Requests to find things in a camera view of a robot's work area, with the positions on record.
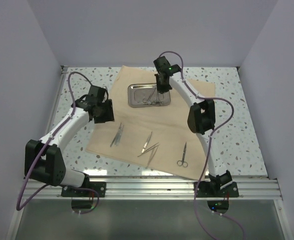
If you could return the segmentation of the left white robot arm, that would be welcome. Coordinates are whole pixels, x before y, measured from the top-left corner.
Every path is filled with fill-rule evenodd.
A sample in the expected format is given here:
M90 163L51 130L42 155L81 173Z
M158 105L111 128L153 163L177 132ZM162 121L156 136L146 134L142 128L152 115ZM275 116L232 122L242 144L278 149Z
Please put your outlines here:
M72 186L79 196L91 189L83 172L66 167L63 151L87 123L114 121L112 100L105 88L91 86L88 94L71 104L65 117L40 140L30 140L25 149L25 177L50 186Z

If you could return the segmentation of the steel instrument tray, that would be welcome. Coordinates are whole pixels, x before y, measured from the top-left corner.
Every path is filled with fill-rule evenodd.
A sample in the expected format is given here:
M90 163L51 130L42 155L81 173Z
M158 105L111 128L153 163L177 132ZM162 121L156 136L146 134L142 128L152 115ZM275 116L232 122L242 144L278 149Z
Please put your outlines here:
M128 105L132 108L162 107L170 105L170 92L163 93L165 97L164 105L144 105L143 99L148 98L154 89L157 91L157 86L155 83L140 83L129 85L127 89Z

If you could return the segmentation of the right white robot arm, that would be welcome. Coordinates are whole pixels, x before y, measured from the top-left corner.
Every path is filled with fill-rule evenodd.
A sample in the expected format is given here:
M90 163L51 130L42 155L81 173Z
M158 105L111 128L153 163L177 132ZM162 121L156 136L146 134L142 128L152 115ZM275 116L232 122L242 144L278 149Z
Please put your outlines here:
M215 100L220 98L203 96L183 76L181 66L172 65L165 56L159 56L153 61L157 73L156 85L159 93L166 93L175 89L189 107L187 125L191 132L199 138L206 154L206 166L209 171L208 187L214 196L221 196L232 183L232 177L219 156L219 150L212 144L215 131Z

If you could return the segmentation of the beige cloth wrap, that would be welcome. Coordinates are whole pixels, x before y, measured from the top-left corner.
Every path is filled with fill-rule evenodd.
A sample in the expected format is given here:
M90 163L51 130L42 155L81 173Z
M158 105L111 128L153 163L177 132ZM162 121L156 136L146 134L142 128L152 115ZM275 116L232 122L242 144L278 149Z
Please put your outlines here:
M114 121L94 126L86 152L126 163L147 167L151 151L138 157L152 133L149 147L160 143L149 168L176 176L198 180L205 163L205 153L198 137L187 125L189 107L180 94L170 91L171 103L167 106L133 108L128 105L128 86L154 83L152 71L122 66L109 94L113 102ZM120 123L124 130L118 146L110 147ZM187 142L185 161L188 167L177 165Z

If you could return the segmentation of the steel scissors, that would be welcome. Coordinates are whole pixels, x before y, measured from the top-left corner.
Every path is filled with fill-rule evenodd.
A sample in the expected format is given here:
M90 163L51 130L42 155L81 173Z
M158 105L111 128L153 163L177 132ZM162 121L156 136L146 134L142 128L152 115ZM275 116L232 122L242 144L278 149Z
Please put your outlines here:
M165 100L164 94L157 92L157 98L156 98L156 101L154 102L153 106L164 105L164 100Z
M187 168L188 167L188 163L185 161L186 149L187 149L187 142L185 142L185 144L184 144L184 148L183 148L183 153L182 153L181 160L178 160L177 161L177 165L179 167L183 167L183 168Z
M143 104L146 106L151 106L156 101L156 98L157 98L157 91L156 89L154 89L148 98L143 99Z

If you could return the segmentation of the steel tweezers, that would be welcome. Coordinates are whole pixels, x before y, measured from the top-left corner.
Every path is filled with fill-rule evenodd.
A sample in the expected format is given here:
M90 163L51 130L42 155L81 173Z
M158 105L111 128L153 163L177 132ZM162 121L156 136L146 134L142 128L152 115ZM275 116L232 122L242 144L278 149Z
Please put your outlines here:
M149 167L151 161L153 160L153 158L154 158L154 156L155 156L155 154L156 154L156 152L157 152L158 147L159 147L159 146L157 145L157 146L155 146L155 147L152 149L152 151L151 151L151 155L150 155L149 160L148 160L148 163L147 163L147 167Z
M160 145L160 143L156 143L156 144L154 144L153 146L151 146L151 147L149 147L148 149L144 150L144 152L140 153L140 154L138 155L138 157L140 157L140 156L142 156L143 154L145 154L145 153L147 153L147 152L153 150L154 148L158 147L159 145Z
M144 143L144 146L143 146L143 148L142 148L142 150L141 150L141 153L142 153L142 154L145 152L145 150L146 150L146 148L147 148L147 146L148 146L148 143L149 143L149 141L150 141L150 139L151 139L151 137L152 137L152 133L153 133L153 132L150 133L150 135L149 135L148 138L146 139L146 142Z

